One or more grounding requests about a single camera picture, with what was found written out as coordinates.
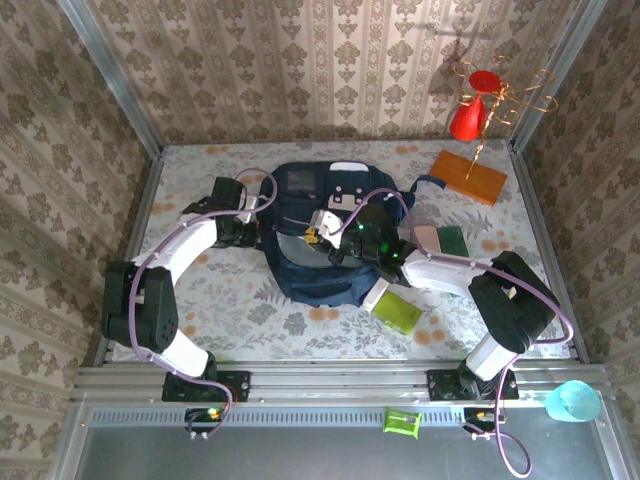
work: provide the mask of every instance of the floral tablecloth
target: floral tablecloth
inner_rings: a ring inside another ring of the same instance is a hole
[[[351,160],[381,168],[406,190],[428,172],[443,149],[470,158],[475,145],[443,140],[168,147],[143,250],[176,225],[186,205],[208,195],[218,175],[234,176],[252,166],[271,171],[290,161]],[[472,257],[490,258],[513,250],[546,281],[505,142],[489,141],[480,161],[508,175],[494,207],[421,183],[412,210],[416,224],[458,225]],[[255,193],[262,176],[245,175],[241,180]],[[408,238],[406,229],[401,235]],[[256,250],[203,253],[180,278],[176,299],[182,330],[221,360],[462,359],[486,332],[471,300],[438,291],[391,288],[424,311],[408,336],[353,306],[311,308],[291,302],[280,293],[263,254]],[[560,333],[554,322],[545,336]],[[528,355],[567,358],[569,352],[564,346],[536,347]],[[112,361],[132,359],[129,349],[116,346]]]

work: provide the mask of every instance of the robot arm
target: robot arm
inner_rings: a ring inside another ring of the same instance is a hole
[[[218,178],[210,196],[187,207],[180,223],[186,225],[203,213],[240,207],[243,187],[229,178]],[[244,208],[253,208],[255,197],[246,197]],[[178,309],[174,286],[193,261],[209,248],[253,247],[257,225],[250,215],[225,216],[203,220],[187,227],[171,239],[155,256],[142,275],[136,301],[136,338],[141,347],[159,356],[175,370],[194,378],[215,380],[215,357],[201,349],[178,328]],[[131,262],[114,262],[105,275],[102,333],[106,338],[131,346],[128,326],[128,298],[134,274],[142,263],[155,255],[151,249]]]
[[[555,317],[554,311],[529,290],[505,280],[515,277],[557,304],[547,286],[514,252],[502,252],[491,261],[430,252],[400,240],[378,205],[364,206],[345,229],[331,212],[320,211],[314,220],[318,236],[324,240],[315,245],[327,249],[338,263],[346,256],[355,257],[375,264],[389,283],[432,288],[474,300],[489,332],[458,368],[461,391],[469,398],[492,394],[492,382],[502,369],[525,353]],[[479,268],[484,264],[491,264],[493,272]]]

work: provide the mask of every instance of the teal plastic cup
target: teal plastic cup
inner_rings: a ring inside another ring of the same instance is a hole
[[[560,422],[590,422],[602,408],[600,396],[579,380],[570,380],[556,388],[545,402],[547,413]]]

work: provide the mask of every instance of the green sponge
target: green sponge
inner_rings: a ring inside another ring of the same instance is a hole
[[[440,240],[440,251],[442,253],[469,257],[469,250],[467,250],[464,234],[460,227],[438,228],[438,240]]]
[[[421,422],[421,413],[401,412],[387,408],[382,431],[410,435],[417,440]]]
[[[387,327],[403,335],[409,335],[422,315],[422,310],[395,293],[387,291],[373,307],[373,315]]]

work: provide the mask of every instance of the wall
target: wall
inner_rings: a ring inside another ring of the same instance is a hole
[[[46,472],[148,159],[54,1],[0,1],[0,478]]]
[[[610,0],[525,150],[592,360],[640,451],[640,2]]]
[[[446,137],[452,64],[510,55],[527,86],[577,0],[88,3],[162,142],[193,144]]]

